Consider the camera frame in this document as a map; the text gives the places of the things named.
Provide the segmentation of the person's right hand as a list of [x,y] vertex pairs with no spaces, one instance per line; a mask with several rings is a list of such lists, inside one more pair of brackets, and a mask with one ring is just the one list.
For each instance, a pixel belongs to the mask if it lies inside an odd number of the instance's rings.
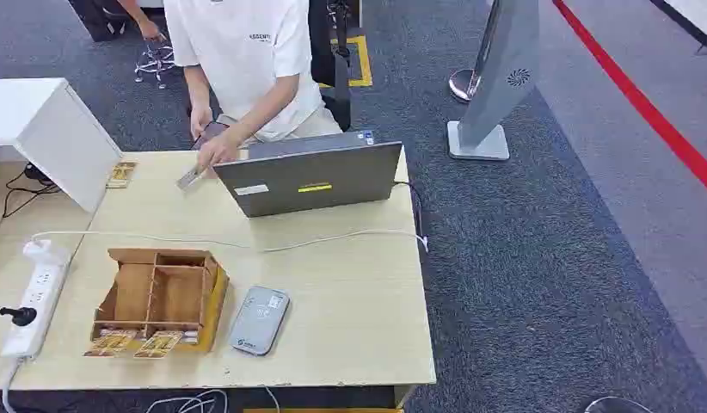
[[212,109],[208,103],[192,104],[189,109],[189,128],[192,139],[199,139],[211,121]]

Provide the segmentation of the person's left hand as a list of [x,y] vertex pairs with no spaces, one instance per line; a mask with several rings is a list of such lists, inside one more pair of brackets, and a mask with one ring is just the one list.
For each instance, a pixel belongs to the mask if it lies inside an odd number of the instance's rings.
[[218,163],[226,163],[237,159],[240,140],[222,133],[204,143],[198,152],[195,172],[198,176]]

